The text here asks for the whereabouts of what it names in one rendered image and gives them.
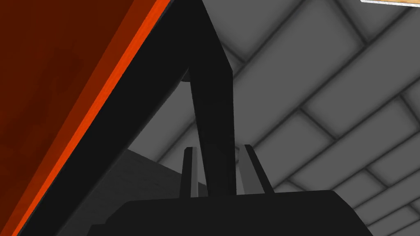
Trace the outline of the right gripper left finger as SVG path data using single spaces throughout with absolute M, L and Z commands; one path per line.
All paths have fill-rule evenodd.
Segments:
M 199 196 L 197 156 L 197 147 L 187 147 L 183 152 L 179 198 Z

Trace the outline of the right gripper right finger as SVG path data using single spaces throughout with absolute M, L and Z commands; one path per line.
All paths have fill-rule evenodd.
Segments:
M 274 189 L 267 178 L 259 158 L 250 145 L 240 146 L 238 164 L 244 193 L 246 195 L 274 194 Z

